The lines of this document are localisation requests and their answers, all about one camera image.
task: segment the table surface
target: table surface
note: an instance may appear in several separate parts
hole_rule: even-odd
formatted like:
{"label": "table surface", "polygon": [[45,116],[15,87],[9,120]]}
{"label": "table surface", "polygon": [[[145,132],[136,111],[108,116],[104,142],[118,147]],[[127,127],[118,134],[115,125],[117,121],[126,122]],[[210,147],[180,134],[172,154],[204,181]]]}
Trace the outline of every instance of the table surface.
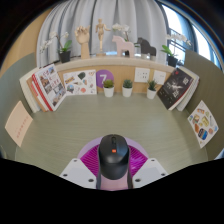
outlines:
{"label": "table surface", "polygon": [[189,113],[168,111],[159,97],[144,93],[67,96],[55,112],[31,114],[31,123],[16,161],[59,176],[71,159],[93,139],[118,134],[138,142],[150,158],[172,174],[208,161],[187,118]]}

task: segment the black computer mouse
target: black computer mouse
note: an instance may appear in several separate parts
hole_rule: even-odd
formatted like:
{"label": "black computer mouse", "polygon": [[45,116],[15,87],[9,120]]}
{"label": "black computer mouse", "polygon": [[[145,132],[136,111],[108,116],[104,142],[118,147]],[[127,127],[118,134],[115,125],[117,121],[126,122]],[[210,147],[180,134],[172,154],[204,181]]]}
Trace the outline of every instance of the black computer mouse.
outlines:
{"label": "black computer mouse", "polygon": [[129,147],[124,137],[120,135],[106,135],[102,138],[98,148],[101,174],[117,180],[127,172],[129,164]]}

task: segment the small potted plant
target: small potted plant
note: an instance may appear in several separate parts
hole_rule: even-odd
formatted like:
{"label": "small potted plant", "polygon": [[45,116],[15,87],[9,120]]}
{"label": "small potted plant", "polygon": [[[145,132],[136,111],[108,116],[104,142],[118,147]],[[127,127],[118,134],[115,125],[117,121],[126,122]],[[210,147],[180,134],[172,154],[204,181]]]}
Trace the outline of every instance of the small potted plant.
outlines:
{"label": "small potted plant", "polygon": [[103,82],[104,94],[106,97],[112,97],[114,95],[114,82],[111,79],[106,79]]}
{"label": "small potted plant", "polygon": [[163,47],[163,50],[161,51],[167,53],[168,55],[168,65],[172,67],[176,67],[177,61],[178,61],[178,59],[175,58],[176,54],[173,54],[166,45],[162,45],[162,47]]}
{"label": "small potted plant", "polygon": [[148,80],[147,97],[153,99],[156,95],[157,82],[155,80]]}
{"label": "small potted plant", "polygon": [[70,61],[70,54],[71,54],[70,46],[71,46],[72,41],[71,41],[71,40],[68,40],[68,41],[64,44],[64,46],[61,44],[61,41],[60,41],[60,39],[61,39],[62,37],[64,37],[64,38],[68,38],[68,35],[69,35],[68,32],[65,32],[65,34],[63,34],[63,35],[59,38],[58,34],[57,34],[55,31],[51,32],[50,35],[49,35],[49,36],[50,36],[50,39],[47,40],[47,41],[44,41],[44,42],[43,42],[43,45],[40,47],[40,53],[43,53],[43,51],[44,51],[50,44],[52,44],[52,39],[53,39],[54,37],[57,37],[58,42],[59,42],[59,44],[60,44],[60,48],[58,49],[58,54],[59,54],[60,61],[61,61],[62,63],[65,63],[65,62]]}
{"label": "small potted plant", "polygon": [[125,79],[122,86],[122,94],[124,97],[130,97],[132,92],[132,81]]}
{"label": "small potted plant", "polygon": [[176,67],[177,61],[178,61],[178,59],[175,58],[175,56],[177,56],[175,54],[176,40],[181,41],[181,42],[185,42],[189,46],[191,46],[191,41],[188,40],[183,34],[178,34],[178,33],[175,33],[175,34],[172,34],[172,35],[167,34],[166,38],[168,40],[173,40],[174,41],[174,52],[172,53],[171,50],[166,45],[162,45],[163,50],[161,50],[161,51],[167,53],[167,55],[168,55],[168,65],[170,65],[172,67]]}

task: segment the white pot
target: white pot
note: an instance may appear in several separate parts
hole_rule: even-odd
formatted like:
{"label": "white pot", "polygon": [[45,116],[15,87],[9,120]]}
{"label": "white pot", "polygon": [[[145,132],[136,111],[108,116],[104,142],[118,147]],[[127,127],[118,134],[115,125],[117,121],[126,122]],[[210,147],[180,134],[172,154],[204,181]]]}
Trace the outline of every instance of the white pot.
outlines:
{"label": "white pot", "polygon": [[147,97],[149,99],[153,99],[155,97],[155,95],[156,95],[156,91],[152,91],[150,89],[147,89]]}
{"label": "white pot", "polygon": [[122,86],[122,93],[124,97],[130,97],[132,92],[132,88],[124,88]]}
{"label": "white pot", "polygon": [[106,97],[112,97],[114,95],[114,87],[113,88],[104,88],[104,94]]}
{"label": "white pot", "polygon": [[150,60],[151,60],[151,61],[156,61],[156,56],[154,56],[154,55],[151,56],[151,55],[150,55]]}

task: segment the wooden horse figurine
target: wooden horse figurine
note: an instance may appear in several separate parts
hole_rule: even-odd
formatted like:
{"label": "wooden horse figurine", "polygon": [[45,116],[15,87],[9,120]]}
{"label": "wooden horse figurine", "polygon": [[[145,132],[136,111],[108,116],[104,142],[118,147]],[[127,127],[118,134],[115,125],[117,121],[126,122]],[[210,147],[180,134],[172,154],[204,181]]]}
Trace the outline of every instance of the wooden horse figurine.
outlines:
{"label": "wooden horse figurine", "polygon": [[141,45],[141,54],[150,54],[150,56],[156,56],[156,48],[151,47],[149,42],[142,37],[138,38],[138,44]]}
{"label": "wooden horse figurine", "polygon": [[132,42],[126,42],[124,38],[119,36],[113,36],[112,42],[117,44],[117,56],[121,56],[122,51],[129,51],[130,58],[134,57],[134,44]]}

